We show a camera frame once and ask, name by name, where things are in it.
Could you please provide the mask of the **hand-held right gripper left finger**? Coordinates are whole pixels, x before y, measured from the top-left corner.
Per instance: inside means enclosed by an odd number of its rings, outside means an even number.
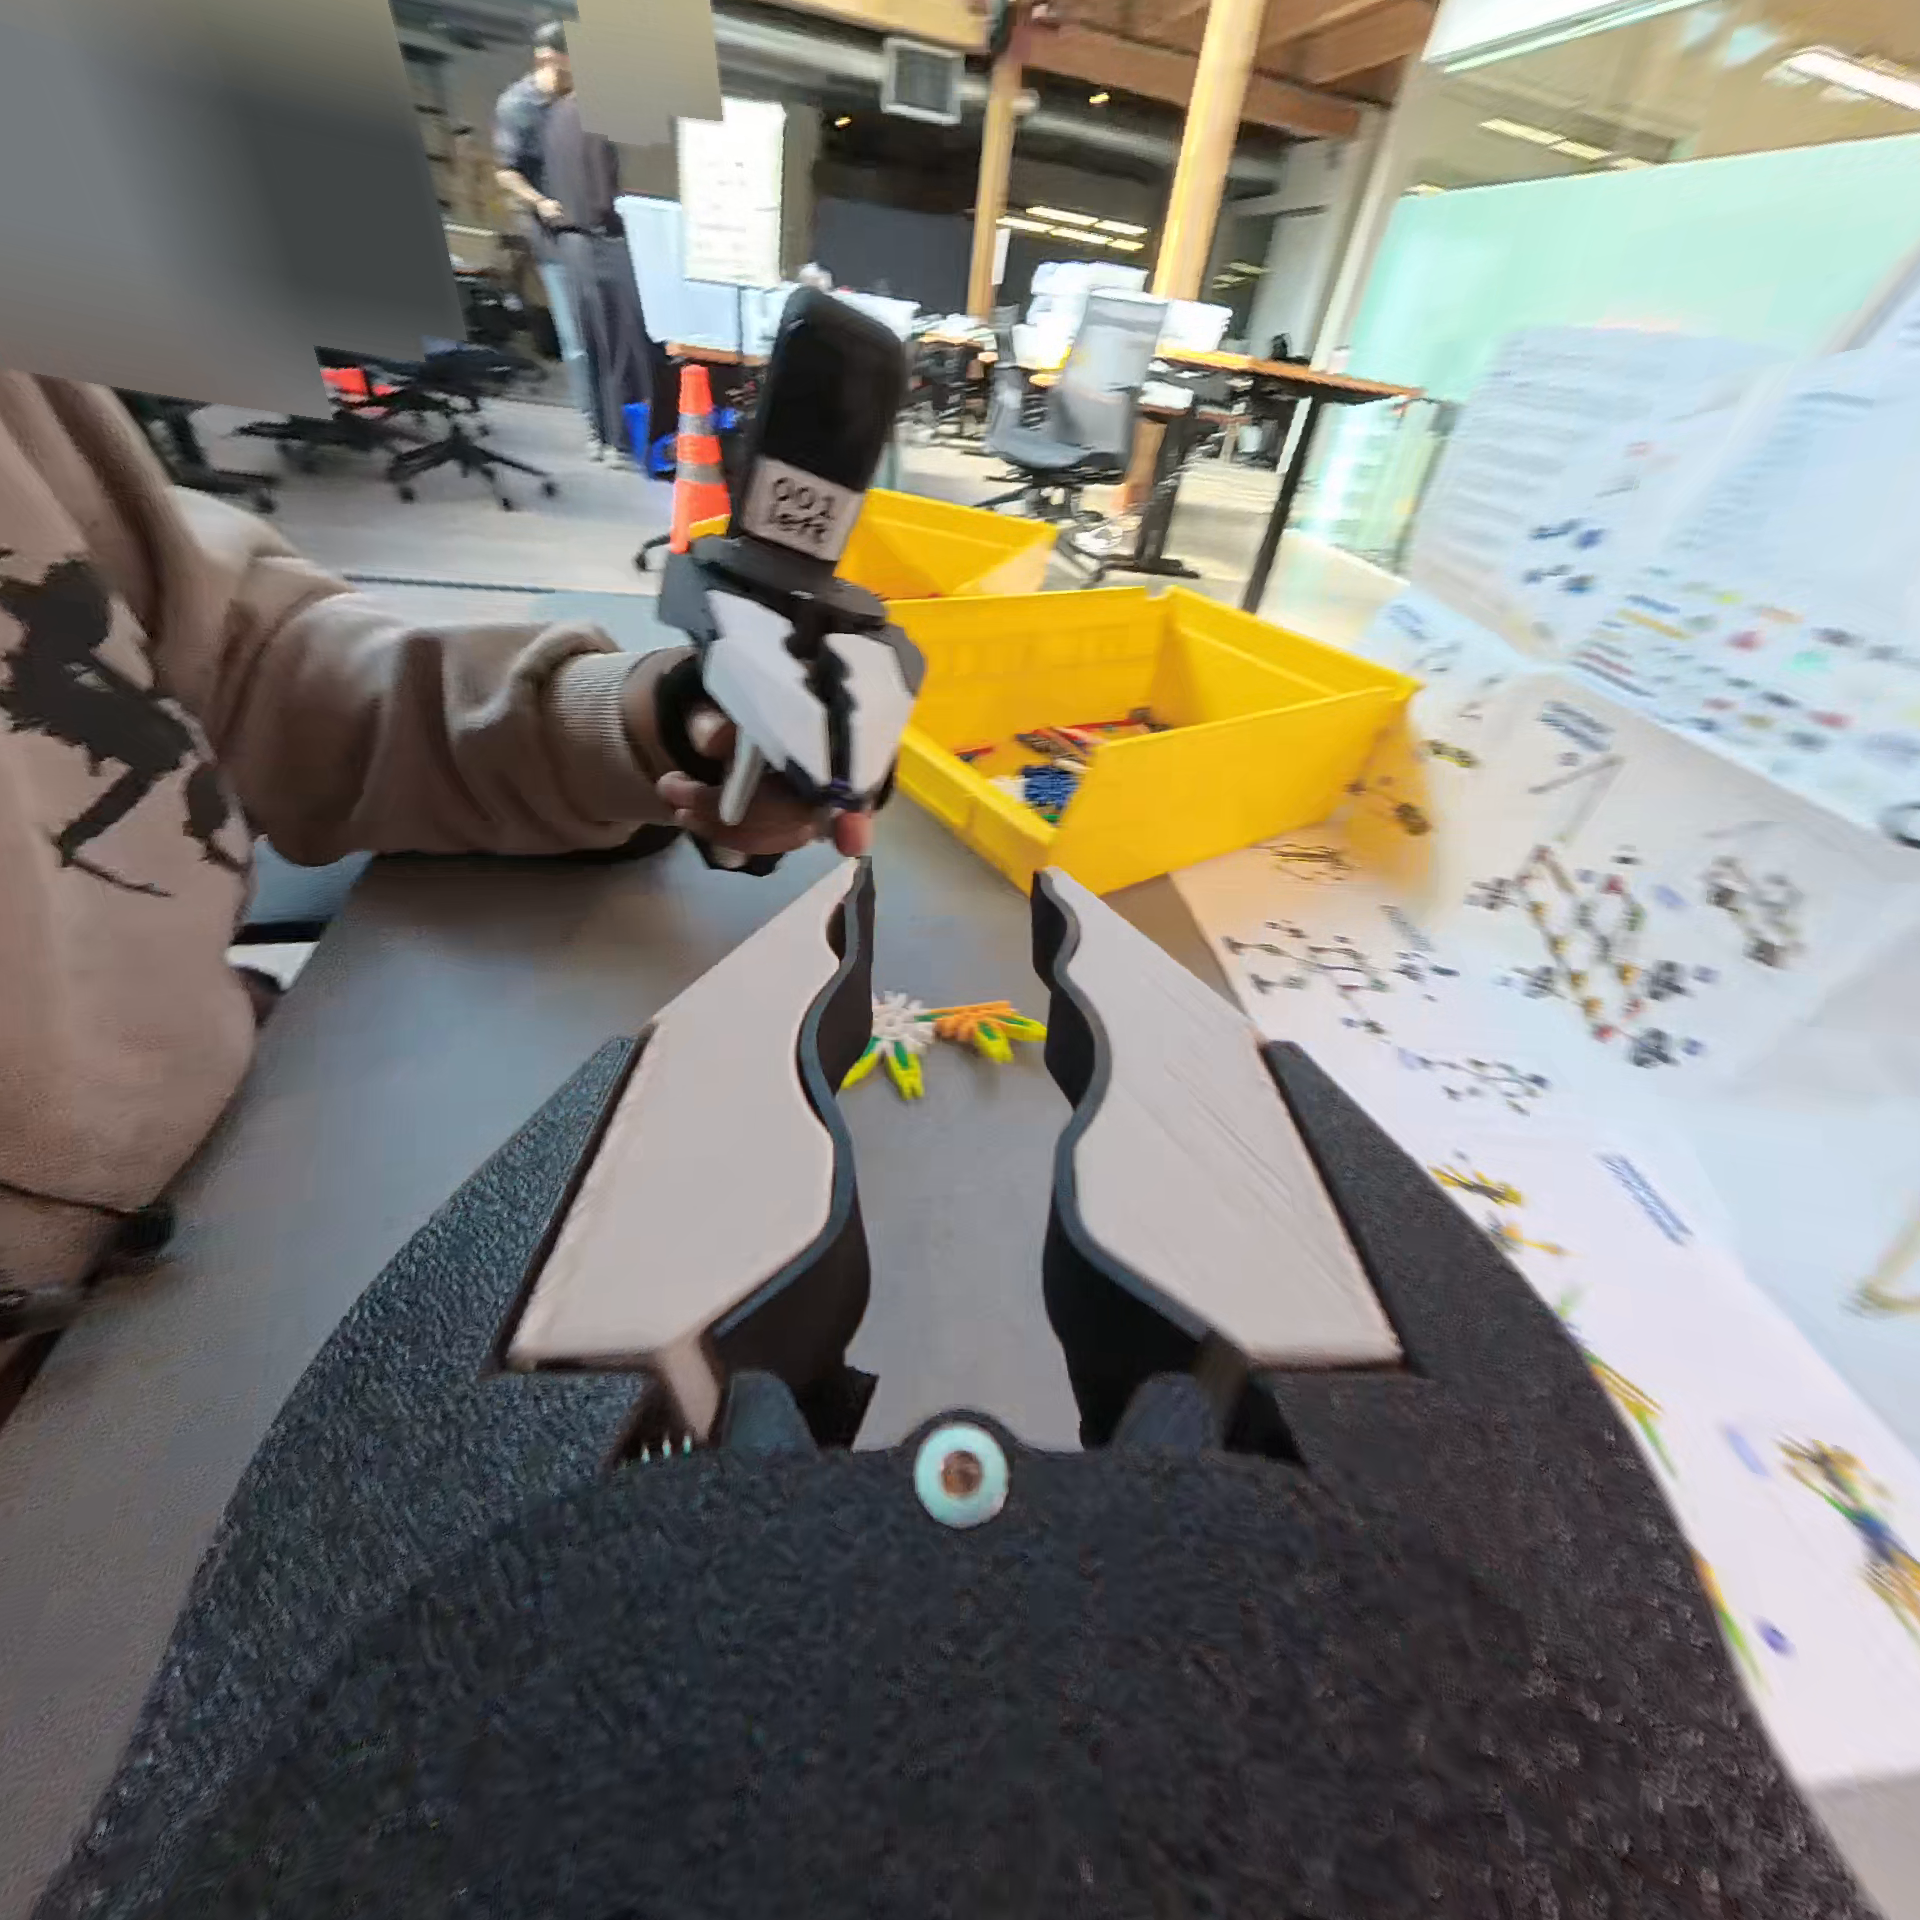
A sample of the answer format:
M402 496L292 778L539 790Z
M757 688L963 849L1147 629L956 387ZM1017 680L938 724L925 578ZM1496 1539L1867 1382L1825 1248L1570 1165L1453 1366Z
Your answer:
M516 1373L643 1373L715 1420L846 1353L869 1253L844 1075L874 1033L874 865L842 860L643 1030L506 1324Z

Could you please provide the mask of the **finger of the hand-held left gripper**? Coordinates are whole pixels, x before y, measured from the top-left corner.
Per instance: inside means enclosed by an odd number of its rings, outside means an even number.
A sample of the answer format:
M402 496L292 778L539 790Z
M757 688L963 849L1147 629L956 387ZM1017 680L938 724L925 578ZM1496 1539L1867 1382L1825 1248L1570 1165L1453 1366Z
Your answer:
M708 705L734 729L717 819L742 825L766 773L800 771L805 793L833 784L827 707L812 686L812 666L788 648L794 622L736 592L708 592L710 641L701 672Z
M921 652L902 633L837 633L833 638L844 717L846 764L835 778L846 790L880 790L893 778L898 746L921 694Z

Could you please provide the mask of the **toy construction model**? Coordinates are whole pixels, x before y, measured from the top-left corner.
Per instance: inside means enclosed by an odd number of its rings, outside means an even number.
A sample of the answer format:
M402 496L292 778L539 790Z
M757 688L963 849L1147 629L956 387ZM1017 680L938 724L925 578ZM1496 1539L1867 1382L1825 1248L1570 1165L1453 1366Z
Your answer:
M1019 1046L1043 1046L1044 1021L1019 1012L1009 998L928 1005L902 992L870 998L870 1035L844 1075L838 1091L880 1075L902 1102L925 1094L925 1056L938 1046L968 1049L989 1066L1009 1066Z

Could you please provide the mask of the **yellow plastic bin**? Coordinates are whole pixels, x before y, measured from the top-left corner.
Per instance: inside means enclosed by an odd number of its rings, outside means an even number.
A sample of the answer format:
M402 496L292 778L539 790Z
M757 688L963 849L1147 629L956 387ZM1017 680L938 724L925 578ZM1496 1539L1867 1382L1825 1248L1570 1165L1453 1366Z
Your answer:
M880 601L1040 592L1058 529L878 486L854 521L837 578Z
M1420 686L1188 589L921 598L889 612L925 661L901 790L1019 891L1058 869L1107 896L1322 822ZM1173 731L1104 749L1056 825L950 756L1139 707Z

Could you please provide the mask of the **person's left forearm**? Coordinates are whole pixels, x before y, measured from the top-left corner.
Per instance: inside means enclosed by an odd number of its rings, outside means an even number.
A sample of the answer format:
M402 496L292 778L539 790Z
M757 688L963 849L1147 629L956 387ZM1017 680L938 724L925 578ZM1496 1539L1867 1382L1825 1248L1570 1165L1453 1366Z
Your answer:
M170 514L156 672L284 857L541 857L666 825L667 653L578 622L409 622L264 520L184 491Z

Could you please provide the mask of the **person's left hand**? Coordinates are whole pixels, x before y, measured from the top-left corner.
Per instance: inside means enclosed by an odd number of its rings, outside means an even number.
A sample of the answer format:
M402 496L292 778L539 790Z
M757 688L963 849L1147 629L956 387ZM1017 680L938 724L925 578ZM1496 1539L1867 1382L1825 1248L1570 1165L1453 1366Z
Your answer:
M666 825L688 832L728 857L784 857L813 844L827 844L842 857L865 857L874 850L874 816L869 812L833 812L809 806L782 780L766 776L738 822L725 822L722 790L678 771L661 746L659 729L629 717L636 754L657 776L657 801Z

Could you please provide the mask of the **orange traffic cone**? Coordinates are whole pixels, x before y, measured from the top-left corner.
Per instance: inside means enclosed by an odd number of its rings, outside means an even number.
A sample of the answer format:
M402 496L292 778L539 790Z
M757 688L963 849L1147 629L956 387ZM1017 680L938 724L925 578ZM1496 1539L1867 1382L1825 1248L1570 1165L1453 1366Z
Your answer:
M730 481L715 433L708 368L688 360L678 371L678 434L667 554L683 556L732 520Z

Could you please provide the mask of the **clear plastic tub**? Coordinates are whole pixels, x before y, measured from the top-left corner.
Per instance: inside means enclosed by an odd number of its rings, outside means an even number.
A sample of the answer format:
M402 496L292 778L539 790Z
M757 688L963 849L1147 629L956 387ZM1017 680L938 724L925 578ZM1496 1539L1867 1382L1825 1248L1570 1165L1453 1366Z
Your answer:
M652 339L720 353L768 353L796 281L738 289L686 276L682 204L621 194L616 200Z

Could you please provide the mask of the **black mesh office chair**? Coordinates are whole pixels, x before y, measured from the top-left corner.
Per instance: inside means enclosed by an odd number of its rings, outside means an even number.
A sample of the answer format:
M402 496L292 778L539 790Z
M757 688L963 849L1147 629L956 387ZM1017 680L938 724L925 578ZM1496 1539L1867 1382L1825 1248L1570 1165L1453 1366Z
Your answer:
M378 457L386 484L408 505L416 502L416 482L444 469L486 482L504 512L516 509L508 473L531 478L541 499L561 496L547 469L492 444L486 402L536 378L538 364L526 355L473 342L408 361L321 353L321 372L325 414L258 419L230 434L273 446L301 473L316 473L325 452Z
M984 444L1016 484L980 500L984 509L1022 507L1074 530L1099 524L1088 491L1115 486L1132 465L1139 402L1158 356L1166 314L1166 300L1093 293L1035 424L1025 412L1034 382L1017 360L1016 330L994 325Z
M114 396L141 430L174 484L234 500L254 514L277 514L277 493L264 476L228 470L209 457L195 425L202 410L196 400L125 388L114 388Z

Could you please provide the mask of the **black metal pole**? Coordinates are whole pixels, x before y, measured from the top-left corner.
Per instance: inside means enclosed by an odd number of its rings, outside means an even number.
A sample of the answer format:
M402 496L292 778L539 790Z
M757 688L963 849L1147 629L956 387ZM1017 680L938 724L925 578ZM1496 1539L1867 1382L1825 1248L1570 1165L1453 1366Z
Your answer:
M1252 571L1238 598L1238 610L1248 614L1258 614L1261 610L1269 578L1280 558L1280 545L1285 540L1300 486L1306 482L1308 465L1312 457L1312 444L1323 414L1323 402L1315 396L1302 396L1296 400L1294 414L1299 414L1300 419L1299 433L1291 442L1288 465L1280 470L1280 491L1270 514L1266 517Z
M1120 570L1144 578L1179 585L1202 581L1202 573L1196 568L1169 554L1170 521L1178 507L1188 451L1200 425L1202 410L1196 400L1188 400L1184 410L1178 410L1161 421L1158 452L1154 457L1145 502L1136 526L1136 541L1133 549L1120 558Z

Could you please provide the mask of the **wooden column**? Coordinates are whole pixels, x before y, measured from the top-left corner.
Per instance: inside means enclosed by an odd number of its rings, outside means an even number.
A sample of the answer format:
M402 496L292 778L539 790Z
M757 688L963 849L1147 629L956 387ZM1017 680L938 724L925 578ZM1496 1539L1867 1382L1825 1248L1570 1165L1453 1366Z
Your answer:
M1261 30L1265 2L1210 8L1150 280L1157 300L1192 301L1202 290Z

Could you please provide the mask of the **toy instruction sheet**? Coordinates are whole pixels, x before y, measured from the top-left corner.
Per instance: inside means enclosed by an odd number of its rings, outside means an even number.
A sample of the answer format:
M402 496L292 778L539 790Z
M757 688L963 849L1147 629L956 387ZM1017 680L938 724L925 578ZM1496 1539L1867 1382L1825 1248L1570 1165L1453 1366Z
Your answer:
M1323 822L1178 874L1563 1321L1818 1790L1915 1782L1915 267L1796 366L1510 339Z

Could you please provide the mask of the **person's beige hoodie torso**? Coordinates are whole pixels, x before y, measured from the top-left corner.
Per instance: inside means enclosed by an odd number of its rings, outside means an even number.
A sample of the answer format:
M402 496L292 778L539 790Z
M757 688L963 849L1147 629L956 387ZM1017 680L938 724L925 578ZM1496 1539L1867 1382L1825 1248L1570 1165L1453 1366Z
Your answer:
M254 825L156 672L171 496L106 392L4 372L4 1258L165 1203L250 1066Z

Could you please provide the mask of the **gridded glass window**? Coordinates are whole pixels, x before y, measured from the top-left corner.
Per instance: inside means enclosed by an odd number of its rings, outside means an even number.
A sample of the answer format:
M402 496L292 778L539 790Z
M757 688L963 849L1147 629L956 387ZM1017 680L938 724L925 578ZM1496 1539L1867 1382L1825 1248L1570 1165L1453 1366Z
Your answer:
M1392 568L1450 410L1521 330L1662 330L1803 356L1915 238L1915 136L1403 196L1344 371L1425 400L1330 416L1294 529Z

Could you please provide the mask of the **black hoodie drawstring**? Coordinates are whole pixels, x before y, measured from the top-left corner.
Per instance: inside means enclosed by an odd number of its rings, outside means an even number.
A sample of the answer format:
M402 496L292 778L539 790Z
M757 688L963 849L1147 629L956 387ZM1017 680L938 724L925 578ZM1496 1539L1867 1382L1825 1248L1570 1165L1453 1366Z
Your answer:
M102 1217L99 1233L67 1259L74 1272L29 1272L25 1254L4 1258L2 1340L38 1337L72 1328L120 1282L150 1267L174 1236L176 1212L157 1203L125 1217Z

